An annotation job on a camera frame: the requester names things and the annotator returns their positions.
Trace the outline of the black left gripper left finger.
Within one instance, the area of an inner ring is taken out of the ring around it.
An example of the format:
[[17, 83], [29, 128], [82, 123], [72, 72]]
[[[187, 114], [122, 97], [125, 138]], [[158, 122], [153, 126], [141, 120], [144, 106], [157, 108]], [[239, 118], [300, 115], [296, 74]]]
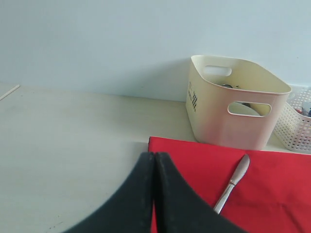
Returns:
[[149, 233], [153, 212], [155, 157], [143, 152], [117, 191], [67, 233]]

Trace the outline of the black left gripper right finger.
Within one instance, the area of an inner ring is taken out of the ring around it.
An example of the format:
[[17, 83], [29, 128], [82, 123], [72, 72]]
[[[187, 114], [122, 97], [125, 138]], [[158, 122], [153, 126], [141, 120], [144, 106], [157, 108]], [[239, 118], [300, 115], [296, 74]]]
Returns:
[[240, 227], [217, 214], [182, 177], [169, 154], [155, 154], [155, 221], [158, 233], [239, 233]]

